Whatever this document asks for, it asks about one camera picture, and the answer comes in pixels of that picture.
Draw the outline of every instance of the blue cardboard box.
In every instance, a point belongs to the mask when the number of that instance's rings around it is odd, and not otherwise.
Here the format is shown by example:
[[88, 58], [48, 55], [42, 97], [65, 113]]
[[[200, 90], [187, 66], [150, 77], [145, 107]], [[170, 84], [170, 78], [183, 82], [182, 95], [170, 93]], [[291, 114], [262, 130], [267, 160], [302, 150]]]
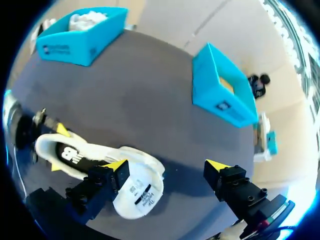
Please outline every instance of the blue cardboard box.
[[238, 128], [258, 122], [249, 81], [235, 64], [207, 43], [192, 60], [192, 102]]
[[[68, 31], [74, 14], [90, 11], [106, 14], [108, 19], [85, 31]], [[91, 7], [69, 13], [43, 31], [36, 49], [44, 60], [90, 66], [95, 58], [124, 31], [128, 10], [121, 7]]]

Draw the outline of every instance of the dark gray tabletop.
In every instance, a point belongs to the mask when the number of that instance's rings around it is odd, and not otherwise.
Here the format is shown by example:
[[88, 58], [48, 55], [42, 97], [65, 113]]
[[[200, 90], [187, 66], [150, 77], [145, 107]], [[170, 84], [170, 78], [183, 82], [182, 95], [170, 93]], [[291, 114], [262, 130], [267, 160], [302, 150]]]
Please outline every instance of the dark gray tabletop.
[[[238, 164], [250, 177], [253, 128], [235, 128], [192, 105], [191, 89], [191, 55], [125, 31], [91, 67], [44, 61], [35, 53], [12, 93], [34, 113], [46, 108], [90, 143], [132, 146], [165, 166], [164, 195], [147, 216], [125, 220], [107, 203], [88, 226], [124, 240], [203, 240], [236, 220], [204, 180], [204, 161]], [[63, 195], [79, 182], [23, 161], [28, 192], [50, 186]]]

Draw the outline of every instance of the white sneaker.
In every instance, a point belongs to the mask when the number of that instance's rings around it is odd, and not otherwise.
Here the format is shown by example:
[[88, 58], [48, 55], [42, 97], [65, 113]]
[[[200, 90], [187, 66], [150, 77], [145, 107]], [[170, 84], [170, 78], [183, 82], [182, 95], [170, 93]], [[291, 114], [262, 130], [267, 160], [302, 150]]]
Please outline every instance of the white sneaker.
[[35, 143], [39, 157], [49, 161], [73, 178], [83, 180], [93, 166], [128, 160], [130, 176], [113, 201], [116, 212], [133, 220], [147, 215], [164, 191], [165, 167], [159, 160], [132, 147], [112, 148], [87, 143], [73, 132], [71, 137], [43, 134]]

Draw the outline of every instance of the yellow tape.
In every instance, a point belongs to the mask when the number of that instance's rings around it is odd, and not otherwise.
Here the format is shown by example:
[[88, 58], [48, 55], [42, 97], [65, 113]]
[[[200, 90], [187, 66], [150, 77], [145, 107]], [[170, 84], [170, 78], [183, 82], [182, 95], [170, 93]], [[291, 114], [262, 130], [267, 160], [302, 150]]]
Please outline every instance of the yellow tape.
[[54, 164], [51, 165], [51, 172], [59, 171], [59, 170], [61, 170], [61, 168], [57, 167], [57, 166], [54, 165]]
[[68, 130], [65, 128], [65, 126], [62, 123], [58, 123], [56, 127], [56, 132], [58, 134], [62, 134], [66, 137], [70, 137], [70, 134], [68, 133]]
[[224, 168], [231, 168], [231, 166], [222, 164], [220, 162], [212, 161], [209, 159], [207, 159], [206, 161], [208, 161], [218, 172], [220, 172], [220, 170]]
[[125, 160], [121, 160], [121, 161], [115, 161], [115, 162], [112, 162], [112, 163], [109, 163], [107, 165], [103, 165], [101, 167], [108, 167], [110, 169], [113, 169], [113, 171], [115, 171], [117, 168], [119, 168], [125, 161], [127, 161], [128, 159], [125, 159]]

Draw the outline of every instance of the cable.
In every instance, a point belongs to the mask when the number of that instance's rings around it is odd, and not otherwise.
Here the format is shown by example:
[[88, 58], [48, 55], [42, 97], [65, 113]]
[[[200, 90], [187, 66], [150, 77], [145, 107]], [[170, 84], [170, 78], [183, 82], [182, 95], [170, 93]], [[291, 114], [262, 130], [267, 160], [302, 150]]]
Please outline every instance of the cable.
[[297, 229], [296, 226], [281, 226], [281, 227], [278, 227], [276, 229], [262, 231], [262, 232], [258, 233], [257, 235], [254, 235], [254, 236], [251, 236], [249, 238], [246, 238], [246, 240], [258, 240], [259, 238], [265, 237], [265, 236], [267, 236], [269, 238], [272, 234], [274, 234], [276, 232], [279, 232], [281, 230], [292, 230], [292, 231], [294, 231], [296, 229]]
[[14, 154], [14, 161], [15, 161], [15, 166], [16, 166], [16, 171], [18, 172], [18, 176], [19, 176], [19, 179], [20, 179], [20, 182], [21, 182], [21, 185], [22, 185], [22, 188], [23, 188], [23, 192], [24, 192], [24, 199], [27, 198], [28, 194], [27, 194], [27, 191], [26, 191], [26, 187], [25, 187], [25, 183], [21, 177], [21, 174], [20, 174], [20, 170], [19, 170], [19, 166], [18, 166], [18, 161], [17, 161], [17, 150], [16, 150], [16, 147], [13, 146], [13, 154]]

